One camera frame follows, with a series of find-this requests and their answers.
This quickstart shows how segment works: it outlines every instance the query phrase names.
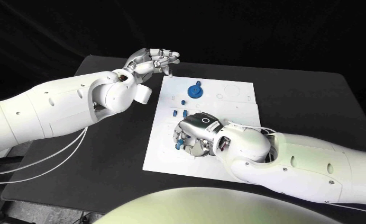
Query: white cable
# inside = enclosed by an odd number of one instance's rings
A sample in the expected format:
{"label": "white cable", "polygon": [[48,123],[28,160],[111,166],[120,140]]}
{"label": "white cable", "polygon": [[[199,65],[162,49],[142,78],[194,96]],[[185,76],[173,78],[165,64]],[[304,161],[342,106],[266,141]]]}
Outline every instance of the white cable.
{"label": "white cable", "polygon": [[[85,137],[85,135],[87,135],[87,130],[88,130],[88,127],[85,128],[85,133],[84,133],[84,135],[83,135],[83,140],[84,140],[84,137]],[[32,180],[32,179],[35,179],[35,178],[44,176],[45,174],[48,174],[51,171],[54,171],[54,170],[68,161],[68,159],[71,158],[71,156],[72,156],[74,153],[77,152],[77,150],[78,150],[78,148],[80,148],[80,146],[81,146],[81,144],[83,144],[83,140],[81,140],[81,142],[80,142],[80,144],[78,144],[78,146],[77,146],[74,152],[72,152],[71,155],[68,156],[68,158],[67,158],[67,159],[64,160],[64,162],[62,162],[57,167],[54,167],[49,171],[47,171],[47,172],[42,173],[41,175],[36,175],[36,176],[34,176],[34,177],[31,177],[31,178],[28,178],[28,179],[25,179],[25,180],[12,181],[12,182],[0,182],[0,184],[21,183],[21,182],[29,181],[29,180]]]}
{"label": "white cable", "polygon": [[277,133],[277,131],[276,130],[273,130],[273,129],[270,129],[270,128],[266,128],[266,127],[258,127],[258,126],[250,126],[250,125],[242,125],[242,124],[238,124],[238,123],[235,123],[235,122],[231,122],[231,121],[228,121],[231,124],[234,124],[234,125],[237,125],[237,126],[240,126],[240,127],[247,127],[247,128],[253,128],[253,129],[263,129],[263,130],[271,130],[274,133]]}
{"label": "white cable", "polygon": [[328,203],[328,204],[335,205],[335,206],[338,206],[338,207],[345,207],[345,208],[351,208],[351,209],[355,209],[355,210],[359,210],[359,211],[366,212],[366,210],[365,210],[365,209],[361,209],[361,208],[348,207],[348,206],[345,206],[345,205],[340,205],[340,204],[333,204],[333,203]]}
{"label": "white cable", "polygon": [[57,153],[54,153],[54,154],[52,154],[51,156],[48,156],[45,159],[41,159],[39,161],[34,162],[32,164],[25,165],[23,167],[19,167],[19,168],[16,168],[16,169],[13,169],[13,170],[8,170],[8,171],[0,172],[0,175],[8,174],[8,173],[12,173],[12,172],[15,172],[15,171],[18,171],[18,170],[22,170],[22,169],[25,169],[25,168],[28,168],[28,167],[36,165],[38,163],[44,162],[45,160],[51,159],[54,156],[57,156],[61,152],[64,152],[64,151],[74,145],[74,143],[75,143],[75,142],[78,141],[78,139],[81,138],[81,136],[83,136],[85,130],[87,130],[87,128],[84,129],[84,131],[83,131],[83,133],[80,134],[80,136],[77,137],[77,139],[75,139],[75,140],[65,146],[65,148],[61,149]]}

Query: black curtain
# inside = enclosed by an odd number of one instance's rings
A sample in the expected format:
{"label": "black curtain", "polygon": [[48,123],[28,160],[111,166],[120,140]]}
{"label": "black curtain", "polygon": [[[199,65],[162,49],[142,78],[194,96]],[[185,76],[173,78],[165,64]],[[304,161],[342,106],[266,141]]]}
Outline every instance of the black curtain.
{"label": "black curtain", "polygon": [[364,16],[364,0],[0,0],[0,97],[72,76],[88,55],[156,47],[186,62],[340,73],[364,103]]}

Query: black table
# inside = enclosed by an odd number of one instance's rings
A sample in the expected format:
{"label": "black table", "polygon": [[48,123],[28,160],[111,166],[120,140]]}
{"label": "black table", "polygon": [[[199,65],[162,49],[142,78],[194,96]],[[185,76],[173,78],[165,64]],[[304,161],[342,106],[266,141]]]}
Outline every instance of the black table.
{"label": "black table", "polygon": [[[123,58],[88,56],[77,75],[114,70],[124,63]],[[340,74],[185,62],[172,67],[176,76],[253,82],[263,126],[366,151],[366,118]],[[209,186],[289,201],[342,222],[366,219],[366,212],[307,202],[258,185],[143,171],[162,80],[163,74],[155,74],[146,82],[153,89],[149,104],[134,102],[124,113],[93,125],[81,148],[67,163],[38,179],[9,184],[3,199],[107,213],[130,200],[160,190]],[[34,141],[22,165],[55,153],[78,134]],[[72,149],[16,172],[12,180],[49,170]]]}

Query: robotic hand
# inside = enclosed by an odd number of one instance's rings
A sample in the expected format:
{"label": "robotic hand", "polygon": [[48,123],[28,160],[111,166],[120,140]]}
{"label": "robotic hand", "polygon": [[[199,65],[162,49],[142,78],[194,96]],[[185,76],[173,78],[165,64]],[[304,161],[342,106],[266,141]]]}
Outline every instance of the robotic hand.
{"label": "robotic hand", "polygon": [[234,122],[224,126],[212,115],[196,113],[175,129],[176,149],[196,157],[212,151],[244,183],[319,203],[366,204],[366,153],[260,129]]}
{"label": "robotic hand", "polygon": [[147,104],[152,89],[142,83],[153,73],[172,76],[178,57],[165,49],[140,49],[123,69],[47,82],[0,101],[0,150],[77,132],[124,112],[133,100]]}

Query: white robotic arm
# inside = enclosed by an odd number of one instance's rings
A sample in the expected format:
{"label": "white robotic arm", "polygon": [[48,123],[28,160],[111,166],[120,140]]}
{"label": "white robotic arm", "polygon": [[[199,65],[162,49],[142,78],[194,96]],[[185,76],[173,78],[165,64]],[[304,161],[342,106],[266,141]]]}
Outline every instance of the white robotic arm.
{"label": "white robotic arm", "polygon": [[178,64],[178,57],[165,49],[142,49],[123,69],[47,82],[0,101],[0,150],[77,132],[124,112],[133,100],[146,104],[152,89],[140,84],[152,73],[172,75],[169,63]]}
{"label": "white robotic arm", "polygon": [[[188,144],[188,136],[195,139]],[[270,133],[206,113],[181,121],[176,149],[206,156],[211,150],[238,181],[319,203],[366,204],[366,153],[317,138]]]}

